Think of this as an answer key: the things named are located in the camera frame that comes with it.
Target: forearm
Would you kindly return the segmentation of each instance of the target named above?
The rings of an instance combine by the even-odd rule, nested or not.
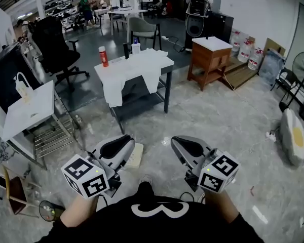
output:
[[[222,217],[228,222],[233,222],[239,215],[238,209],[231,201],[226,191],[216,194],[205,190],[205,199],[207,203],[216,206]]]
[[[66,227],[77,227],[96,212],[98,198],[84,199],[77,195],[73,203],[61,215]]]

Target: power strip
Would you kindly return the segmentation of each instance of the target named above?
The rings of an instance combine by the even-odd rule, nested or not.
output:
[[[273,142],[276,142],[276,136],[275,134],[270,134],[269,132],[265,133],[266,138],[272,140]]]

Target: marble floor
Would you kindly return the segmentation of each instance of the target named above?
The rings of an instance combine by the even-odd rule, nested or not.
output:
[[[265,133],[279,123],[269,119],[280,119],[278,102],[283,92],[280,89],[271,92],[270,86],[258,76],[244,84],[237,93],[257,111],[221,82],[209,84],[201,92],[196,83],[184,80],[186,71],[187,68],[182,68],[176,73],[168,114],[158,105],[125,122],[126,132],[144,145],[142,162],[138,169],[120,172],[123,183],[114,198],[107,201],[115,203],[134,194],[143,174],[153,177],[156,194],[179,197],[188,191],[197,201],[202,192],[199,189],[193,193],[185,183],[186,169],[170,146],[174,135],[196,136],[240,161],[236,181],[227,191],[265,242],[303,242],[304,226],[300,228],[299,219],[304,217],[304,164],[297,169],[291,167],[280,142],[265,140]],[[74,114],[83,120],[78,137],[88,150],[100,140],[120,134],[104,99]],[[68,187],[60,168],[75,153],[79,150],[71,144],[46,157],[47,171],[32,167],[32,177],[43,186],[40,198],[65,206],[71,203],[75,192]],[[98,209],[103,207],[100,200]],[[259,219],[255,207],[267,222]],[[47,234],[51,226],[41,218],[14,216],[7,201],[0,201],[0,243],[34,242]]]

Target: red bottle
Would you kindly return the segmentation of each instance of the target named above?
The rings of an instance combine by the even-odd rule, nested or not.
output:
[[[109,64],[108,64],[108,59],[107,59],[107,53],[106,53],[105,46],[99,47],[99,54],[100,54],[102,65],[104,67],[108,67]]]

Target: gray chair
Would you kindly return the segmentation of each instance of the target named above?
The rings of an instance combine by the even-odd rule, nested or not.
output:
[[[161,32],[160,32],[160,24],[149,24],[144,21],[142,18],[131,17],[128,19],[128,28],[131,32],[131,43],[133,43],[133,37],[137,37],[138,42],[140,42],[140,38],[151,38],[153,39],[154,49],[156,44],[156,38],[159,36],[159,46],[161,48]]]
[[[119,7],[118,6],[113,6],[111,8],[111,11],[113,10],[117,10]],[[118,20],[122,20],[123,19],[123,16],[120,15],[120,14],[116,14],[116,15],[113,15],[112,16],[112,28],[115,30],[114,26],[113,26],[113,23],[116,22],[116,26],[117,26],[117,31],[120,32],[120,30],[118,29]]]

